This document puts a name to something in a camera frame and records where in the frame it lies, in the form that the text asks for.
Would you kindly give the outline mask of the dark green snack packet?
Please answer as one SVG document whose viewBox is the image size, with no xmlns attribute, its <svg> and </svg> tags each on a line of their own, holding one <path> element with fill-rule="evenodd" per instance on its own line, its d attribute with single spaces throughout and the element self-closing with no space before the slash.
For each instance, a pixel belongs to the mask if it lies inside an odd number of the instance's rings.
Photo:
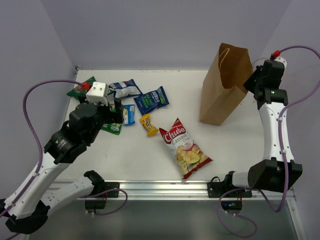
<svg viewBox="0 0 320 240">
<path fill-rule="evenodd" d="M 95 77 L 92 76 L 86 81 L 82 82 L 85 85 L 85 87 L 77 85 L 75 88 L 66 93 L 66 95 L 75 99 L 78 99 L 79 96 L 85 96 L 95 81 Z"/>
</svg>

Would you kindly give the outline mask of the blue white snack packet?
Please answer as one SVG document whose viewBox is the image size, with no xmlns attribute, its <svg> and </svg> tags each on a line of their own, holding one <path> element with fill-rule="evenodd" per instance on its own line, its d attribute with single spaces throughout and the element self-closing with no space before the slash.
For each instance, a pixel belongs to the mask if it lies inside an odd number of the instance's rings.
<svg viewBox="0 0 320 240">
<path fill-rule="evenodd" d="M 131 126 L 135 124 L 135 105 L 126 104 L 123 106 L 123 125 Z"/>
</svg>

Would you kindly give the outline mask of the yellow m&m packet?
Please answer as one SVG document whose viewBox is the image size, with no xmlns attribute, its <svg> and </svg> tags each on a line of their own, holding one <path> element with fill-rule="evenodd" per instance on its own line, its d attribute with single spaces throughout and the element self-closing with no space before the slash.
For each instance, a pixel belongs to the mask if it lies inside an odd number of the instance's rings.
<svg viewBox="0 0 320 240">
<path fill-rule="evenodd" d="M 159 129 L 157 127 L 155 127 L 152 123 L 151 123 L 151 115 L 149 113 L 143 115 L 140 119 L 139 122 L 141 123 L 141 125 L 144 127 L 144 129 L 147 131 L 147 136 L 148 137 L 152 137 L 154 136 Z"/>
</svg>

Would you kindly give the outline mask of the blue silver crisps bag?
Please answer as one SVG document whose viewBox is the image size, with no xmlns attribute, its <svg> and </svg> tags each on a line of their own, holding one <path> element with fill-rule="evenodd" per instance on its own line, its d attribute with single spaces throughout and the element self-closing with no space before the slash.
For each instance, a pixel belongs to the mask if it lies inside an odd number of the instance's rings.
<svg viewBox="0 0 320 240">
<path fill-rule="evenodd" d="M 114 97 L 119 99 L 136 97 L 143 94 L 133 79 L 114 82 L 109 87 L 114 90 Z"/>
</svg>

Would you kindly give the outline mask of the dark blue crisps bag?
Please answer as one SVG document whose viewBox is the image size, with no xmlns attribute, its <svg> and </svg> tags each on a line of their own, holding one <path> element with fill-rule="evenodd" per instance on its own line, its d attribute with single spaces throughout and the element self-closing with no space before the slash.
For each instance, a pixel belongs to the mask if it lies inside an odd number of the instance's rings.
<svg viewBox="0 0 320 240">
<path fill-rule="evenodd" d="M 163 86 L 135 97 L 134 101 L 141 115 L 146 115 L 155 109 L 159 109 L 170 104 Z"/>
</svg>

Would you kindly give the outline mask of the brown paper bag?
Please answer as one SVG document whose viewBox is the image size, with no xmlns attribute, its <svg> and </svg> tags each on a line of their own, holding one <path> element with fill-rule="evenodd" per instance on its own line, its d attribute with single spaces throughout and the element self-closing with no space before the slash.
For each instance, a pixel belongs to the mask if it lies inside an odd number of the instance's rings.
<svg viewBox="0 0 320 240">
<path fill-rule="evenodd" d="M 203 80 L 199 121 L 220 126 L 246 97 L 252 75 L 249 50 L 221 43 Z"/>
</svg>

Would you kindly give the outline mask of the red snack bag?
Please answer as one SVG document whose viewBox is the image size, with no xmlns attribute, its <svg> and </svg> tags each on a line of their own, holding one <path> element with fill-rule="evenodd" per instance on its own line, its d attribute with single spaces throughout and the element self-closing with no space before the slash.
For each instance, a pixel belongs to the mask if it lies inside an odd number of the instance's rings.
<svg viewBox="0 0 320 240">
<path fill-rule="evenodd" d="M 178 118 L 170 130 L 160 128 L 159 132 L 179 166 L 184 180 L 213 161 L 201 150 Z"/>
</svg>

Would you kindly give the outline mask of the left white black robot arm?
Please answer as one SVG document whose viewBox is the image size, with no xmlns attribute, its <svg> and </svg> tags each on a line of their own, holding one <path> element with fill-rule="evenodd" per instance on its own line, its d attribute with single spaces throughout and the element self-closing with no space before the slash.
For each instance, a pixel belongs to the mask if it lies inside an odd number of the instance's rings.
<svg viewBox="0 0 320 240">
<path fill-rule="evenodd" d="M 110 192 L 104 179 L 94 170 L 59 190 L 48 192 L 56 178 L 95 141 L 104 124 L 122 123 L 123 105 L 115 107 L 82 100 L 70 112 L 69 119 L 55 132 L 44 147 L 41 160 L 21 186 L 0 201 L 0 215 L 7 217 L 6 226 L 15 234 L 30 235 L 39 230 L 58 209 L 78 198 L 107 198 Z"/>
</svg>

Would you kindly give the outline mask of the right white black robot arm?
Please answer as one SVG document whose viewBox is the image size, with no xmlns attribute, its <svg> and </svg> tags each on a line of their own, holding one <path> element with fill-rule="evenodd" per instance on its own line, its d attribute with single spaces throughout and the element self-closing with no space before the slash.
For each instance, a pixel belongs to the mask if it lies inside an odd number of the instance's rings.
<svg viewBox="0 0 320 240">
<path fill-rule="evenodd" d="M 263 126 L 264 151 L 262 161 L 246 172 L 230 171 L 225 176 L 223 192 L 235 196 L 241 188 L 282 193 L 289 190 L 303 173 L 295 162 L 287 128 L 287 91 L 280 89 L 287 66 L 282 57 L 267 59 L 244 83 L 253 93 Z"/>
</svg>

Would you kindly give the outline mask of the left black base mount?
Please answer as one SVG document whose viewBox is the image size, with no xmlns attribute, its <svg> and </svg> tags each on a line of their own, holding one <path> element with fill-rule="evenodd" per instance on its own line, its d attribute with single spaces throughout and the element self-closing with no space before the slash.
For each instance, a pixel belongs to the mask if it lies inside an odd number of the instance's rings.
<svg viewBox="0 0 320 240">
<path fill-rule="evenodd" d="M 119 189 L 120 183 L 116 181 L 109 181 L 100 183 L 95 186 L 91 193 L 88 194 L 89 198 L 84 200 L 84 208 L 88 212 L 96 212 L 97 210 L 103 210 L 107 205 L 108 198 L 118 198 L 119 191 L 113 189 Z"/>
</svg>

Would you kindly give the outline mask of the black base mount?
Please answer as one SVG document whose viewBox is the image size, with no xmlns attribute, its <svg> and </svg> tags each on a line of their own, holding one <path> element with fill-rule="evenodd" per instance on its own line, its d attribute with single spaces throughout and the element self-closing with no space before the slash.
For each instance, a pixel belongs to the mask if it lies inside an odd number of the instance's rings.
<svg viewBox="0 0 320 240">
<path fill-rule="evenodd" d="M 232 174 L 228 173 L 223 180 L 214 176 L 207 182 L 209 198 L 220 199 L 221 208 L 227 213 L 239 214 L 243 208 L 243 200 L 253 196 L 251 190 L 245 190 L 232 184 Z"/>
<path fill-rule="evenodd" d="M 84 200 L 84 208 L 88 212 L 96 212 L 97 210 L 103 210 L 107 205 L 108 198 L 118 198 L 119 191 L 113 189 L 119 189 L 120 183 L 116 181 L 109 181 L 100 183 L 95 186 L 91 193 L 88 194 L 89 198 Z"/>
</svg>

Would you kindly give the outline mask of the aluminium rail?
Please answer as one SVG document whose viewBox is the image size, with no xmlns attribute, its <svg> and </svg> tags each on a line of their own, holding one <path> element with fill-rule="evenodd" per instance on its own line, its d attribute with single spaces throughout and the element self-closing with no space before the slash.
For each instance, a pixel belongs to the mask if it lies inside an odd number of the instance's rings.
<svg viewBox="0 0 320 240">
<path fill-rule="evenodd" d="M 62 187 L 75 182 L 76 180 L 55 180 L 49 187 L 49 192 L 56 191 Z M 118 188 L 124 190 L 129 200 L 147 201 L 205 201 L 218 200 L 217 193 L 212 194 L 212 188 L 208 187 L 208 180 L 105 180 L 107 186 L 111 183 L 118 183 Z M 281 200 L 282 193 L 263 190 L 267 198 Z M 260 192 L 252 190 L 252 197 L 245 197 L 242 200 L 265 200 Z"/>
</svg>

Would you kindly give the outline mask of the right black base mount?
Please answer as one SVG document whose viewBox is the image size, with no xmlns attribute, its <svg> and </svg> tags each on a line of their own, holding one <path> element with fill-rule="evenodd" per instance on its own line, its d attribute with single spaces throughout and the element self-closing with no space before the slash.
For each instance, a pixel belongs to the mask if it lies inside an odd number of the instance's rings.
<svg viewBox="0 0 320 240">
<path fill-rule="evenodd" d="M 220 199 L 221 208 L 227 213 L 239 214 L 243 208 L 243 200 L 253 196 L 251 190 L 245 190 L 232 184 L 232 174 L 228 173 L 223 180 L 214 176 L 207 182 L 209 198 Z"/>
</svg>

